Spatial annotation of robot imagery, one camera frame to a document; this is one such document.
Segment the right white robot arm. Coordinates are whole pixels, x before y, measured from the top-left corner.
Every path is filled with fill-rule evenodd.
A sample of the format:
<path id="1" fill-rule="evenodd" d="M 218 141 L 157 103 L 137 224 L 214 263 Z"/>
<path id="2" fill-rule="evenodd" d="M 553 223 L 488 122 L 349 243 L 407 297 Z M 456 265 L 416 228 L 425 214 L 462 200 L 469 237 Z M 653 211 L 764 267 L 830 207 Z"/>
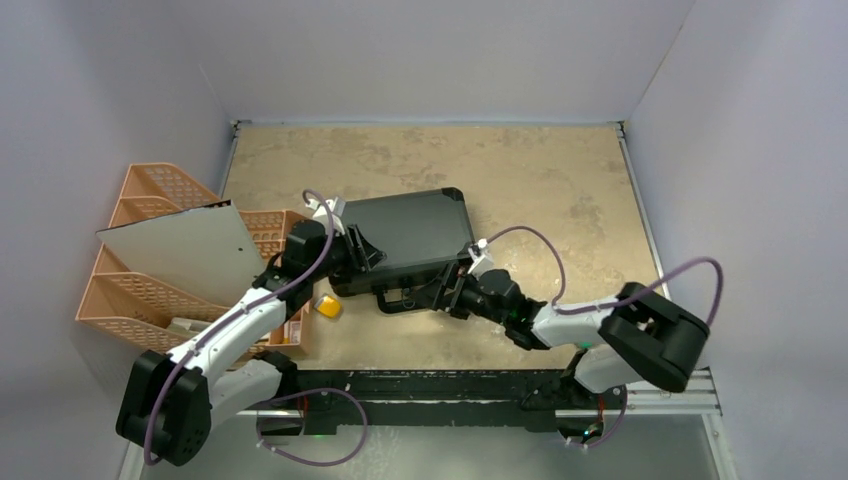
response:
<path id="1" fill-rule="evenodd" d="M 450 265 L 413 298 L 455 318 L 490 320 L 524 350 L 583 348 L 561 381 L 564 399 L 576 407 L 637 381 L 684 391 L 710 336 L 706 321 L 638 282 L 595 302 L 555 306 L 525 295 L 503 269 L 475 275 Z"/>

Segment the black poker set case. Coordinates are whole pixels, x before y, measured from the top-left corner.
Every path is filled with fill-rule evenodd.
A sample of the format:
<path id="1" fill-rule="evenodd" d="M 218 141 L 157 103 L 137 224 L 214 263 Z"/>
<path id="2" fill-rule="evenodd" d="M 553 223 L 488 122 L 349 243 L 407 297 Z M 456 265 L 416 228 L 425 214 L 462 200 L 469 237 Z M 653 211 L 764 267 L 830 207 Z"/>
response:
<path id="1" fill-rule="evenodd" d="M 331 277 L 330 286 L 343 298 L 375 295 L 385 314 L 420 310 L 413 291 L 467 257 L 475 238 L 464 193 L 456 187 L 350 201 L 341 220 L 385 258 L 366 273 Z"/>

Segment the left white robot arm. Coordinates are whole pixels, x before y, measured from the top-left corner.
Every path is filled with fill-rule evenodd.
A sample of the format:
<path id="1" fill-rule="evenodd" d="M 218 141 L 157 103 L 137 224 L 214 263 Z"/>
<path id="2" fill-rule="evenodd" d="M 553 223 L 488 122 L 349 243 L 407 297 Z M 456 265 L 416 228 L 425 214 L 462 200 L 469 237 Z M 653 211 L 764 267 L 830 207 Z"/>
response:
<path id="1" fill-rule="evenodd" d="M 117 433 L 142 448 L 146 465 L 165 460 L 182 466 L 216 426 L 250 406 L 267 402 L 284 409 L 310 394 L 335 393 L 333 387 L 301 389 L 297 365 L 278 351 L 260 352 L 239 369 L 232 366 L 298 313 L 312 299 L 316 282 L 368 272 L 385 257 L 356 225 L 296 223 L 282 250 L 222 317 L 166 354 L 148 350 L 135 360 Z"/>

